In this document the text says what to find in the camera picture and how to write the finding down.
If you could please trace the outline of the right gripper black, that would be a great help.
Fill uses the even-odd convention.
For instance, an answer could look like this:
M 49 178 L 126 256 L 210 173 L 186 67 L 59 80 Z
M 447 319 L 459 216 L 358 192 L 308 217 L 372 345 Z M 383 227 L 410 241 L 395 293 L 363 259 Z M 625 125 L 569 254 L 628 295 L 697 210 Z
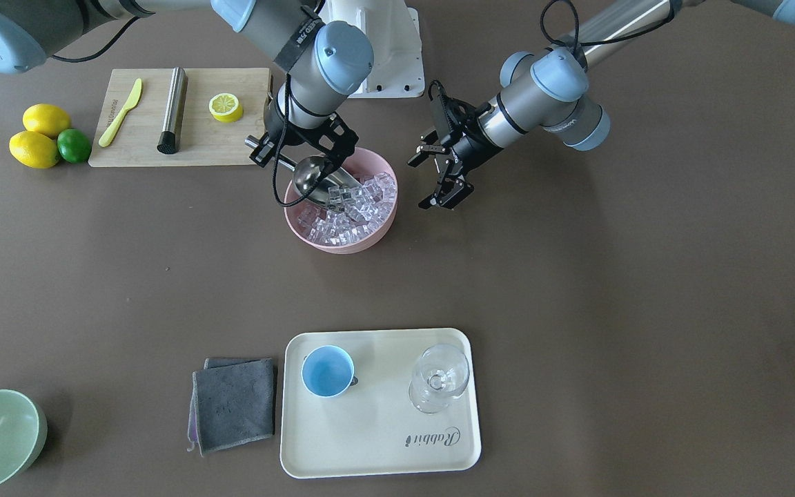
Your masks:
M 277 146 L 309 145 L 323 154 L 323 175 L 334 176 L 345 160 L 354 154 L 357 146 L 357 133 L 350 129 L 344 120 L 332 113 L 323 123 L 312 129 L 305 129 L 284 120 L 284 114 L 277 104 L 269 104 L 263 113 L 265 133 L 261 139 L 249 136 L 250 159 L 257 166 L 268 166 L 275 158 Z

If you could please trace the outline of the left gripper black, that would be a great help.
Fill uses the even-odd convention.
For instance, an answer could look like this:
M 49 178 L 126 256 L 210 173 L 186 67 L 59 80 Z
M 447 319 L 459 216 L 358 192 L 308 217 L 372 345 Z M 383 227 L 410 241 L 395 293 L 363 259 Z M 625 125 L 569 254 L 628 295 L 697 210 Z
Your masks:
M 422 210 L 436 206 L 454 210 L 474 192 L 473 184 L 461 177 L 504 150 L 486 135 L 482 125 L 482 118 L 498 108 L 489 101 L 474 106 L 450 97 L 439 81 L 429 82 L 428 97 L 436 145 L 417 146 L 408 166 L 418 167 L 432 155 L 446 155 L 446 158 L 435 161 L 439 172 L 438 186 L 419 202 L 418 207 Z

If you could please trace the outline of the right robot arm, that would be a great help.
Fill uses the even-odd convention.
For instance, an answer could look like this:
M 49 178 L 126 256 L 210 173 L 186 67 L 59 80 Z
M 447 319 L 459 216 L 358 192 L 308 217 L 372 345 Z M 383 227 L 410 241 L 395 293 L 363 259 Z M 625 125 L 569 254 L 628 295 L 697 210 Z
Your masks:
M 325 20 L 322 1 L 0 1 L 0 73 L 20 75 L 119 21 L 151 25 L 133 35 L 145 59 L 214 48 L 231 32 L 271 61 L 286 81 L 264 113 L 251 157 L 265 166 L 284 148 L 309 145 L 334 173 L 356 150 L 357 135 L 338 108 L 366 81 L 373 49 L 362 29 Z

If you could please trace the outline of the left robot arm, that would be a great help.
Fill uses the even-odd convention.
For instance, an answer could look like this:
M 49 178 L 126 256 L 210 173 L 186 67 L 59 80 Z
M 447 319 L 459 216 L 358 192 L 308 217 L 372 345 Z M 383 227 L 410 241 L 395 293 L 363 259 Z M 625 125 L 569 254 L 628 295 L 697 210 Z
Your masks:
M 438 182 L 420 208 L 452 210 L 473 192 L 471 170 L 540 127 L 572 150 L 601 145 L 610 116 L 588 97 L 588 70 L 632 40 L 665 26 L 691 1 L 616 1 L 581 22 L 572 2 L 573 28 L 561 37 L 544 35 L 539 53 L 518 51 L 500 69 L 500 89 L 479 105 L 451 97 L 437 79 L 429 82 L 433 126 L 423 133 L 411 167 L 432 159 Z

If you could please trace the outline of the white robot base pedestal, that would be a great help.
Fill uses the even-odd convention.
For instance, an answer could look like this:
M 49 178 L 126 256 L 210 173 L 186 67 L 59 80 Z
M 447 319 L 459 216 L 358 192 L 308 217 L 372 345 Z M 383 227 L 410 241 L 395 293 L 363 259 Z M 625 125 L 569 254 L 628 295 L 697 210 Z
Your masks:
M 364 32 L 373 68 L 350 95 L 354 99 L 419 97 L 424 92 L 419 15 L 404 1 L 326 1 L 321 17 L 343 20 Z

